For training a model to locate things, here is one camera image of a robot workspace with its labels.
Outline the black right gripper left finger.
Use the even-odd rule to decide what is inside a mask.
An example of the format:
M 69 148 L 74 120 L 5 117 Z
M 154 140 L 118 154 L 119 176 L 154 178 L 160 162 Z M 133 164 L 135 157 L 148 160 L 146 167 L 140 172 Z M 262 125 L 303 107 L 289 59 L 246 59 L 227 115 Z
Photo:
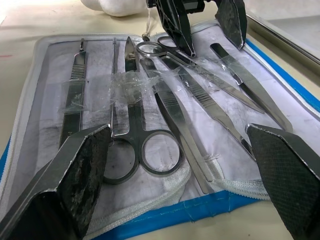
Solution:
M 99 198 L 110 141 L 108 124 L 69 136 L 2 219 L 1 239 L 83 239 Z

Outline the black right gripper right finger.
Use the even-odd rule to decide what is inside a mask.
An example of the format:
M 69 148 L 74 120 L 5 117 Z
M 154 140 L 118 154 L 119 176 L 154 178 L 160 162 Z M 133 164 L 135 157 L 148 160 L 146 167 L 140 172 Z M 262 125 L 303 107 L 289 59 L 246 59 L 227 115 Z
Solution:
M 295 240 L 320 238 L 320 157 L 298 135 L 249 123 L 263 185 Z

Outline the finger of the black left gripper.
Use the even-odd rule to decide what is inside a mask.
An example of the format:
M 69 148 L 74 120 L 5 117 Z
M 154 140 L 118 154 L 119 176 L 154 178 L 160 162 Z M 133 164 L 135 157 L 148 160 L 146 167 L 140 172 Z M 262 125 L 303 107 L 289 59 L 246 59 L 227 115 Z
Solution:
M 182 0 L 156 0 L 155 6 L 165 32 L 179 50 L 195 57 L 190 22 Z
M 237 48 L 246 43 L 247 15 L 243 0 L 219 0 L 216 19 L 225 37 Z

